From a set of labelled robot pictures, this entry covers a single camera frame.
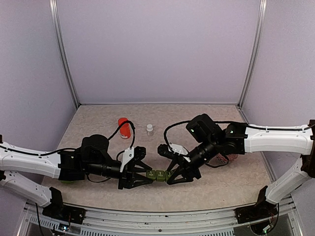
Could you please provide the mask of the green weekly pill organizer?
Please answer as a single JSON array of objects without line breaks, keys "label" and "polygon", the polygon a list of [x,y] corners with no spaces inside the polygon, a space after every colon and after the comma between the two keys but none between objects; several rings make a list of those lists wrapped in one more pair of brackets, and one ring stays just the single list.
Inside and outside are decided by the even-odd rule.
[{"label": "green weekly pill organizer", "polygon": [[149,181],[167,182],[174,171],[167,170],[147,170],[145,178]]}]

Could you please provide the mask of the red pill bottle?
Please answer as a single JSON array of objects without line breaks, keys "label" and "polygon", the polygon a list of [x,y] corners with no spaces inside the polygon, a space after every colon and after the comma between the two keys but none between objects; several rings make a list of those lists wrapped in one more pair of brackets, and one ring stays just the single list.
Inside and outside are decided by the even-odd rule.
[{"label": "red pill bottle", "polygon": [[[125,121],[128,121],[128,119],[127,118],[119,118],[118,119],[118,125],[120,126]],[[119,129],[119,134],[120,134],[121,138],[123,138],[123,139],[128,139],[131,137],[129,123],[124,123],[121,126],[121,128]]]}]

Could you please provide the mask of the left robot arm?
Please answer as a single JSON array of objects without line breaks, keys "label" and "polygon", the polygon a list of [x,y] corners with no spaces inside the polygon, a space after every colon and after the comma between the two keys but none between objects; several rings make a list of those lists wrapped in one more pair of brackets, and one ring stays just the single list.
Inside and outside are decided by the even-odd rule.
[{"label": "left robot arm", "polygon": [[18,148],[3,142],[0,146],[0,183],[12,188],[43,208],[43,214],[55,219],[72,220],[76,214],[84,214],[82,208],[63,203],[61,192],[54,187],[37,185],[19,172],[39,174],[60,181],[85,180],[96,175],[118,180],[119,189],[132,189],[153,183],[144,176],[152,170],[143,163],[144,147],[129,147],[120,161],[108,154],[109,140],[99,134],[85,137],[79,148],[62,148],[39,153]]}]

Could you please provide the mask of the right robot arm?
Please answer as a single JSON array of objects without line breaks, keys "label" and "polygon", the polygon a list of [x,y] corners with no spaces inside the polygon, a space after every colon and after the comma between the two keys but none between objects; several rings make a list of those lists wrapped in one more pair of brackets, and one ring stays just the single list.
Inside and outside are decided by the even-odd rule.
[{"label": "right robot arm", "polygon": [[252,206],[252,214],[262,218],[271,207],[275,207],[283,197],[315,177],[315,122],[292,127],[259,126],[235,121],[227,122],[221,129],[218,121],[207,114],[201,114],[185,121],[187,131],[199,145],[184,154],[181,146],[172,147],[166,143],[163,156],[171,159],[171,172],[167,184],[192,182],[199,179],[199,168],[220,154],[243,155],[254,152],[292,152],[300,155],[295,164],[277,181],[265,186],[259,192],[257,202]]}]

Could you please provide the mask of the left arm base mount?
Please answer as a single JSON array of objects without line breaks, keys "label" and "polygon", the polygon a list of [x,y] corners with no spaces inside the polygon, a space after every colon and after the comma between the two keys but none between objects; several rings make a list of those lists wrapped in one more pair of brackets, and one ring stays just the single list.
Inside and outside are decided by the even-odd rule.
[{"label": "left arm base mount", "polygon": [[49,206],[43,208],[42,214],[53,219],[82,225],[86,215],[86,210],[81,207],[68,205],[57,206],[50,204]]}]

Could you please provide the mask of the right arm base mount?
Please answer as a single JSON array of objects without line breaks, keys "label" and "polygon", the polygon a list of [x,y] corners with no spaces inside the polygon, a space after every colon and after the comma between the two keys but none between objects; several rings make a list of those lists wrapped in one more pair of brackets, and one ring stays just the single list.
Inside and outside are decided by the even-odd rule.
[{"label": "right arm base mount", "polygon": [[236,208],[235,214],[238,224],[243,224],[277,215],[278,211],[277,205],[251,205]]}]

